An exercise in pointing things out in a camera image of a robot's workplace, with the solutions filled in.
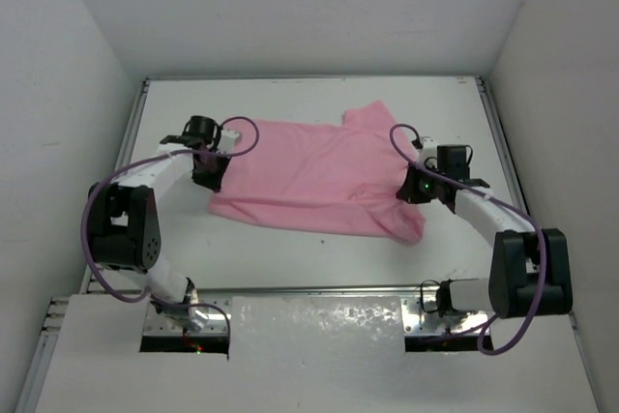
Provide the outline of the pink t-shirt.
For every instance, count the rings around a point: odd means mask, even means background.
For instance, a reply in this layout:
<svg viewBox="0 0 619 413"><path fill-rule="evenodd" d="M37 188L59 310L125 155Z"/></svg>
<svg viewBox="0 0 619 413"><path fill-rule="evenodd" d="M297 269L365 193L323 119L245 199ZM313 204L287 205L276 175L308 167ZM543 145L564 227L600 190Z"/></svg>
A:
<svg viewBox="0 0 619 413"><path fill-rule="evenodd" d="M208 211L256 226L386 237L417 244L425 217L398 200L416 153L381 101L340 125L235 121L246 155L233 159Z"/></svg>

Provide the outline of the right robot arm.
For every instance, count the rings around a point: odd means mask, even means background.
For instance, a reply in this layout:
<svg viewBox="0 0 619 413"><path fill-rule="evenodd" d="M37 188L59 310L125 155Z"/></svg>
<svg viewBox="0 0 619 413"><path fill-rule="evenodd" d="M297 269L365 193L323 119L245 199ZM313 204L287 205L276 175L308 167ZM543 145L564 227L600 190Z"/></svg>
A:
<svg viewBox="0 0 619 413"><path fill-rule="evenodd" d="M438 311L492 311L502 319L569 313L574 296L566 236L534 225L497 199L485 180L472 178L470 146L438 145L422 137L413 147L418 159L408 165L397 199L413 205L441 202L492 248L489 277L442 282Z"/></svg>

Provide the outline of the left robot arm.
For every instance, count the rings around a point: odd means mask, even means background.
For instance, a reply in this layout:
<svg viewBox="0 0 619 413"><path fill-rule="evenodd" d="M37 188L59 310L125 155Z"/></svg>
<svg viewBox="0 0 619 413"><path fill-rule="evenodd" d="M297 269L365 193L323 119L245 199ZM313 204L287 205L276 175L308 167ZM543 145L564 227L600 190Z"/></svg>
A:
<svg viewBox="0 0 619 413"><path fill-rule="evenodd" d="M86 239L93 262L135 284L157 313L186 325L204 317L192 280L176 272L162 252L158 202L190 176L212 192L230 162L241 134L215 120L193 116L178 135L164 137L153 159L134 163L95 196L87 216Z"/></svg>

